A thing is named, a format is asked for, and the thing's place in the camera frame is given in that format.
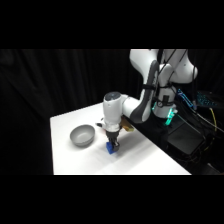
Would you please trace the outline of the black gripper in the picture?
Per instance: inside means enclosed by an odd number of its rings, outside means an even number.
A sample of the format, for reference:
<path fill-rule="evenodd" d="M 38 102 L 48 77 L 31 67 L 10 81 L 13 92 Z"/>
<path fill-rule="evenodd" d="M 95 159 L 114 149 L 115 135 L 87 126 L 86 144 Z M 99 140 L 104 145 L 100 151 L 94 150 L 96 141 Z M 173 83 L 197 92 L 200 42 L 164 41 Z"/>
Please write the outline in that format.
<path fill-rule="evenodd" d="M 121 130 L 121 125 L 120 124 L 109 124 L 109 123 L 105 123 L 104 121 L 101 122 L 102 124 L 102 128 L 107 131 L 107 137 L 108 137 L 108 141 L 113 145 L 114 143 L 114 151 L 118 151 L 120 148 L 120 143 L 118 142 L 118 136 L 120 130 Z"/>

